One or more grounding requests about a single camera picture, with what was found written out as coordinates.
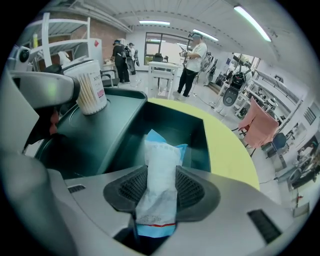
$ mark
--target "man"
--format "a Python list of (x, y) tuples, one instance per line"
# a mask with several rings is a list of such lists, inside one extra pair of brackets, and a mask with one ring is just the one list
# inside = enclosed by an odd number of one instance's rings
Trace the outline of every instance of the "man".
[(131, 51), (131, 56), (132, 56), (132, 60), (133, 60), (133, 67), (134, 67), (134, 71), (131, 71), (131, 75), (135, 75), (136, 74), (136, 59), (135, 59), (135, 52), (136, 49), (134, 48), (134, 44), (131, 42), (129, 43), (129, 48)]
[(113, 43), (113, 54), (111, 60), (114, 61), (116, 70), (118, 71), (118, 76), (120, 83), (129, 84), (129, 72), (126, 64), (126, 58), (123, 57), (124, 46), (121, 44), (120, 40), (115, 40)]
[(173, 92), (173, 95), (177, 98), (177, 100), (185, 101), (188, 97), (188, 94), (191, 90), (192, 83), (196, 77), (196, 75), (201, 70), (201, 62), (205, 58), (208, 48), (207, 45), (204, 43), (204, 38), (200, 34), (193, 34), (193, 44), (195, 47), (193, 48), (192, 52), (186, 52), (182, 57), (187, 57), (188, 61), (183, 69), (179, 88), (177, 91)]
[(231, 70), (231, 71), (229, 72), (229, 74), (226, 76), (225, 82), (226, 82), (227, 84), (230, 84), (230, 79), (232, 78), (233, 74), (234, 74), (234, 71)]

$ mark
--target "white shirt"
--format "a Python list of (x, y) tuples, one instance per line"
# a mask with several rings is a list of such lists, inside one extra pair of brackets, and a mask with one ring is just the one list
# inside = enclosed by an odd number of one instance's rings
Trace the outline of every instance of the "white shirt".
[(198, 54), (200, 58), (188, 59), (186, 68), (194, 72), (199, 72), (201, 70), (201, 62), (206, 57), (207, 51), (208, 48), (204, 42), (197, 44), (191, 53)]
[(130, 51), (131, 51), (131, 55), (132, 55), (132, 60), (135, 61), (134, 56), (135, 56), (136, 49), (132, 47), (132, 48), (130, 48)]
[(299, 156), (306, 157), (306, 156), (310, 155), (310, 153), (313, 149), (314, 149), (313, 147), (308, 146), (305, 150), (301, 150), (301, 152), (299, 153)]

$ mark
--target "ceiling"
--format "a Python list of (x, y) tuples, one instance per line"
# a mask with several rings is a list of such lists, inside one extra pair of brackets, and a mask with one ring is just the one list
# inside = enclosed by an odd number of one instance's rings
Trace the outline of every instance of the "ceiling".
[[(240, 4), (266, 31), (265, 41), (234, 6)], [(307, 86), (316, 86), (318, 61), (292, 18), (273, 0), (78, 0), (74, 6), (95, 7), (113, 21), (135, 30), (139, 20), (170, 22), (168, 34), (193, 29), (219, 39), (208, 43), (224, 52), (243, 53), (278, 66)]]

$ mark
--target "cotton swab container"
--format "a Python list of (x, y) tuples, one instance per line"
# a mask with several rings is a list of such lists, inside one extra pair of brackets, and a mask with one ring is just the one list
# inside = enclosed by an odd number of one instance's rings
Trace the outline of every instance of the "cotton swab container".
[(80, 93), (76, 103), (84, 115), (97, 113), (107, 105), (100, 65), (97, 60), (68, 68), (63, 74), (79, 80)]

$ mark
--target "brick wall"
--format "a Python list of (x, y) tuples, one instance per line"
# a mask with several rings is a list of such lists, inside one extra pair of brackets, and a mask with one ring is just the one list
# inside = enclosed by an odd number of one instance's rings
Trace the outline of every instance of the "brick wall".
[[(69, 39), (70, 39), (69, 35), (52, 36), (52, 37), (49, 37), (49, 43), (60, 42), (60, 41), (65, 41)], [(42, 45), (42, 41), (41, 39), (39, 39), (38, 46), (41, 46), (41, 45)], [(70, 50), (70, 51), (67, 51), (66, 53), (69, 55), (69, 60), (72, 61), (73, 60), (72, 51)], [(58, 54), (51, 55), (51, 62), (52, 64), (60, 64), (59, 55)], [(40, 71), (43, 72), (46, 68), (45, 60), (44, 59), (39, 60), (38, 64), (39, 64)]]
[[(67, 12), (51, 12), (51, 19), (72, 19), (86, 21), (87, 16), (77, 15)], [(73, 39), (81, 39), (86, 32), (85, 27), (81, 27), (72, 33)], [(109, 59), (113, 52), (113, 43), (116, 39), (126, 38), (126, 33), (117, 28), (91, 18), (90, 21), (90, 37), (102, 40), (102, 56), (103, 60)]]

